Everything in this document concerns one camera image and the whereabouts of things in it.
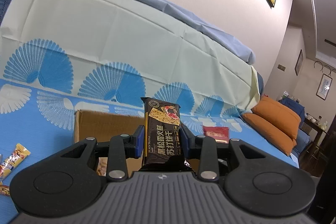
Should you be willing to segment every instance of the cardboard box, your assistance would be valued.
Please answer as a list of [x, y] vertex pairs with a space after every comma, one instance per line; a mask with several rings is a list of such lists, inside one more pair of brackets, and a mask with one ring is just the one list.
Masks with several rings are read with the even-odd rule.
[[[98, 142], [106, 142], [112, 136], [120, 134], [132, 135], [137, 127], [144, 124], [144, 118], [124, 116], [90, 110], [78, 110], [75, 114], [74, 142], [87, 137], [95, 137]], [[127, 159], [127, 170], [130, 176], [133, 171], [141, 168], [142, 157]]]

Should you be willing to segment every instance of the silver screw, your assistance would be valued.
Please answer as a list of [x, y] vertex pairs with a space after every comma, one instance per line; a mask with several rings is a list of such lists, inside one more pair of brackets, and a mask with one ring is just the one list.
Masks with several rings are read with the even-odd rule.
[[217, 174], [213, 171], [203, 171], [201, 173], [201, 177], [204, 179], [215, 179], [217, 177]]
[[125, 172], [121, 170], [112, 170], [109, 172], [109, 176], [113, 179], [122, 179], [125, 176]]

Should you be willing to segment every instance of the orange pillow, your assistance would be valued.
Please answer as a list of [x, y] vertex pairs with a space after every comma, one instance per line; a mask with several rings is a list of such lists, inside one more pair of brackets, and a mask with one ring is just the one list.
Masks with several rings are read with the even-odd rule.
[[252, 112], [270, 122], [291, 139], [296, 139], [301, 118], [290, 108], [263, 96]]
[[265, 139], [276, 148], [285, 153], [287, 156], [290, 155], [293, 150], [295, 140], [292, 140], [280, 129], [276, 128], [270, 122], [267, 122], [265, 119], [256, 114], [245, 113], [242, 117], [244, 121], [253, 127], [260, 135], [265, 137]]

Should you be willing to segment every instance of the white fan pattern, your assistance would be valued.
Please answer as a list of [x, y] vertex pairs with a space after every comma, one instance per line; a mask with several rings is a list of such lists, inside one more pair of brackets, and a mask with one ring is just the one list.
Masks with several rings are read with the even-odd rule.
[[29, 101], [31, 89], [4, 84], [0, 89], [0, 114], [19, 110]]
[[109, 112], [108, 105], [78, 102], [73, 106], [68, 98], [42, 91], [38, 91], [37, 94], [37, 105], [41, 114], [47, 121], [59, 128], [73, 130], [75, 123], [74, 113], [80, 109]]

